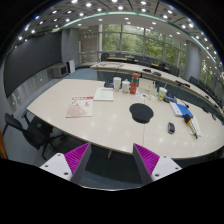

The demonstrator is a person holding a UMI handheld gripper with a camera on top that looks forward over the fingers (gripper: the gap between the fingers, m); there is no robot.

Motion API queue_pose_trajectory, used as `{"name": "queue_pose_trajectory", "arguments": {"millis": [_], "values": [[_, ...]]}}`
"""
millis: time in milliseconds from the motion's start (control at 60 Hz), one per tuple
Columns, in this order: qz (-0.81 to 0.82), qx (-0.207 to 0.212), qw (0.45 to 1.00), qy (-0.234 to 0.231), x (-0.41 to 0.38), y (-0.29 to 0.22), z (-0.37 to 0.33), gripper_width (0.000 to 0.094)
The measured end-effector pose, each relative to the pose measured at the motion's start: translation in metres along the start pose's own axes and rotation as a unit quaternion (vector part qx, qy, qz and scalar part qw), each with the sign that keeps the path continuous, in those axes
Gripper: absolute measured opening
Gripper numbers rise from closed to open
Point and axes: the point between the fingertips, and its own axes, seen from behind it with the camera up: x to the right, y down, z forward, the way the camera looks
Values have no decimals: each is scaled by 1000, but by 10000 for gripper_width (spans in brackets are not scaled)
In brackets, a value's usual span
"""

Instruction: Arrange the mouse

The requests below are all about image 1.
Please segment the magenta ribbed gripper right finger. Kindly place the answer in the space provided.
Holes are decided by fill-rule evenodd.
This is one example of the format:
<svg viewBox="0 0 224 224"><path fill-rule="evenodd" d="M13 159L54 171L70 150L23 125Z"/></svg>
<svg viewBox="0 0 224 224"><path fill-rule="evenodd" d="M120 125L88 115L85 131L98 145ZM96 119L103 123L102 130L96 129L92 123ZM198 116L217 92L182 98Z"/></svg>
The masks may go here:
<svg viewBox="0 0 224 224"><path fill-rule="evenodd" d="M168 156L159 156L138 144L133 144L133 156L144 185L181 170Z"/></svg>

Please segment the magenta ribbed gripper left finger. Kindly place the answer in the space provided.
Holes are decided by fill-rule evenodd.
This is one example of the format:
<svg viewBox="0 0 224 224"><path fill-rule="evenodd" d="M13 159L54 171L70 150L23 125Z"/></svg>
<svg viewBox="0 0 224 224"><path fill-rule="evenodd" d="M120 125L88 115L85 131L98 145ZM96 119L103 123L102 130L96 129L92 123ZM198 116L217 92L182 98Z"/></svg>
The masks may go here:
<svg viewBox="0 0 224 224"><path fill-rule="evenodd" d="M91 155L91 144L81 145L66 154L56 153L41 169L78 184Z"/></svg>

